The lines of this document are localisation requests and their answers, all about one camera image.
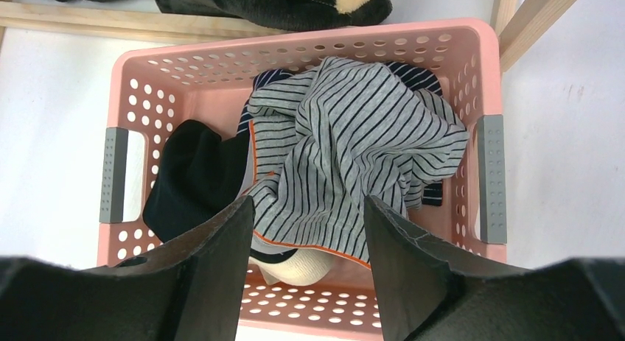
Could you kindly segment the navy striped underwear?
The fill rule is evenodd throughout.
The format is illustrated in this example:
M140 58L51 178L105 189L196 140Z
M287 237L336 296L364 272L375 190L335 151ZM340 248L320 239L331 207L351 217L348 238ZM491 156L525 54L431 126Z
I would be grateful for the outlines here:
M389 67L395 75L399 76L401 81L412 91L427 90L437 96L443 96L441 83L432 71L401 62L388 61L384 62L384 64ZM284 68L275 68L264 71L255 76L253 79L252 90L255 91L256 89L262 88L272 82L286 80L294 75L295 74L292 71L288 71ZM248 101L245 102L242 109L240 121L237 126L236 137L249 132L249 122L252 120L252 116L248 112L247 107ZM431 206L442 206L443 185L441 181L426 185L423 203Z

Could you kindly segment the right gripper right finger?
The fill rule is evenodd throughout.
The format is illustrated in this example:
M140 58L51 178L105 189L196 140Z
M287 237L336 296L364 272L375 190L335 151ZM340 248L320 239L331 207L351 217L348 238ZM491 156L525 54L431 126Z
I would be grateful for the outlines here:
M624 260L527 270L450 244L376 197L366 242L385 340L622 340Z

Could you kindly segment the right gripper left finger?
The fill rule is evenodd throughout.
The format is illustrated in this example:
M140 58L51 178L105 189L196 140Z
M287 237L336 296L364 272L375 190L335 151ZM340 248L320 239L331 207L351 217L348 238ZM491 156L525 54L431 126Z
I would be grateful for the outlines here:
M3 340L234 340L254 206L209 221L113 267L70 270L1 259Z

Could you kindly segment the black underwear cream waistband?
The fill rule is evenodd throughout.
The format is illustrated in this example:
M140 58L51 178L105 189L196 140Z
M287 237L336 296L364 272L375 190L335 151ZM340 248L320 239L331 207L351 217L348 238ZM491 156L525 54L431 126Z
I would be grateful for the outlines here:
M224 140L202 122L183 122L164 145L142 212L145 225L166 243L208 221L251 187L251 155L248 130ZM335 257L252 236L248 261L258 266L266 284L310 286L330 272Z

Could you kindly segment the grey striped boxer shorts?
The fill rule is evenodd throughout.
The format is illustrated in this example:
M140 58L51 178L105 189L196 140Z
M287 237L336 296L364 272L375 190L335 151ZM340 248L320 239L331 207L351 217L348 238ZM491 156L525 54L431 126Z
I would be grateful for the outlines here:
M369 266L365 198L402 216L452 177L470 138L452 107L384 63L326 57L252 91L254 235Z

